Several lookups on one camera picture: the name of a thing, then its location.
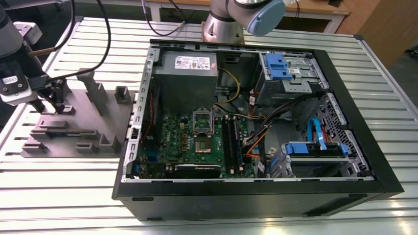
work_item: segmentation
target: yellow power cable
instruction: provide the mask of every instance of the yellow power cable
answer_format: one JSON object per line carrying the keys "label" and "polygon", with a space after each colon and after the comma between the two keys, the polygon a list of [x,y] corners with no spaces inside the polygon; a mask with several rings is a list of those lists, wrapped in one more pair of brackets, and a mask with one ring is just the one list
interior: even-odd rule
{"label": "yellow power cable", "polygon": [[237,77],[234,76],[234,74],[231,74],[230,71],[227,71],[223,68],[219,68],[219,69],[222,71],[224,71],[234,78],[234,80],[237,82],[237,94],[235,94],[235,96],[231,99],[226,100],[226,101],[215,102],[215,104],[226,104],[226,103],[230,103],[239,96],[239,81],[238,81]]}

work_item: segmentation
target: white label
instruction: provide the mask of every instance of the white label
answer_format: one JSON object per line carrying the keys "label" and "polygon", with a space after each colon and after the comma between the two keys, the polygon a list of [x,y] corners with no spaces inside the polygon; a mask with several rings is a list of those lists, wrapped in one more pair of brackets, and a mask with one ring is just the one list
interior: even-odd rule
{"label": "white label", "polygon": [[210,58],[178,56],[175,68],[180,70],[210,70]]}
{"label": "white label", "polygon": [[250,104],[255,105],[255,97],[254,96],[250,96]]}
{"label": "white label", "polygon": [[277,153],[277,149],[271,147],[267,154],[275,154],[275,153]]}
{"label": "white label", "polygon": [[259,162],[258,168],[261,169],[262,172],[265,172],[265,165],[262,164],[262,162]]}
{"label": "white label", "polygon": [[17,76],[3,78],[1,81],[5,85],[12,84],[12,83],[17,82]]}
{"label": "white label", "polygon": [[293,68],[289,68],[289,72],[291,72],[291,73],[301,73],[299,69],[293,69]]}

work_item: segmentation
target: metal table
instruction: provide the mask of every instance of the metal table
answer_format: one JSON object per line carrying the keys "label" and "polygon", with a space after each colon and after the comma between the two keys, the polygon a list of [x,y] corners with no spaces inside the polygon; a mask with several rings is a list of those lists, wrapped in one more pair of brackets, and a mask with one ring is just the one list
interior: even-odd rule
{"label": "metal table", "polygon": [[[154,23],[172,30],[175,23]],[[111,20],[112,49],[95,79],[107,89],[138,89],[150,38],[143,21]],[[67,46],[50,56],[51,76],[92,67],[106,48],[102,19],[76,24]],[[200,40],[200,25],[171,39]],[[245,36],[247,44],[325,49],[402,182],[405,193],[373,201],[331,217],[140,222],[111,199],[118,159],[25,159],[21,145],[39,114],[20,105],[0,134],[0,233],[64,234],[413,234],[418,231],[418,111],[367,44],[350,35],[274,31]],[[70,87],[80,86],[72,78]]]}

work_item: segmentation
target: blue drive bracket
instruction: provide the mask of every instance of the blue drive bracket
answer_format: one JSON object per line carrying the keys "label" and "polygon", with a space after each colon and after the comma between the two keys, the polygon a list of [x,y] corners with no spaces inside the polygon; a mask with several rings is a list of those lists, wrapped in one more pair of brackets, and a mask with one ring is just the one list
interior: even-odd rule
{"label": "blue drive bracket", "polygon": [[309,154],[306,143],[289,143],[285,147],[286,154]]}
{"label": "blue drive bracket", "polygon": [[266,53],[266,65],[273,80],[293,80],[294,76],[287,71],[287,62],[282,54]]}
{"label": "blue drive bracket", "polygon": [[313,140],[313,124],[315,125],[315,129],[317,129],[315,142],[319,143],[321,149],[326,150],[327,146],[326,146],[326,142],[325,142],[325,135],[323,135],[322,130],[321,130],[321,122],[319,122],[318,118],[311,118],[307,122],[307,141],[314,141]]}

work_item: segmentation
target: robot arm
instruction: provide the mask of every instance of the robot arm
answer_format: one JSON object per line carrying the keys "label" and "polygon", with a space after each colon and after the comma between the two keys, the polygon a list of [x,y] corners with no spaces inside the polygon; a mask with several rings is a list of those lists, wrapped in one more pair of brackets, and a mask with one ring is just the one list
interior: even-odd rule
{"label": "robot arm", "polygon": [[[5,9],[64,1],[67,0],[0,0],[0,99],[11,105],[28,103],[40,113],[44,105],[38,96],[52,104],[58,113],[63,112],[62,91],[68,90],[67,80],[59,77],[52,80],[44,73]],[[255,36],[266,35],[281,21],[285,8],[282,0],[212,0],[204,40],[239,44],[243,40],[243,27]]]}
{"label": "robot arm", "polygon": [[38,96],[46,98],[55,110],[60,112],[60,100],[56,99],[60,95],[54,94],[54,91],[46,88],[47,74],[38,58],[28,54],[31,47],[7,16],[4,6],[20,8],[54,2],[54,0],[0,0],[0,99],[11,105],[28,103],[40,113],[44,105]]}
{"label": "robot arm", "polygon": [[254,36],[273,31],[285,15],[282,0],[212,0],[204,25],[204,40],[239,44],[243,27]]}

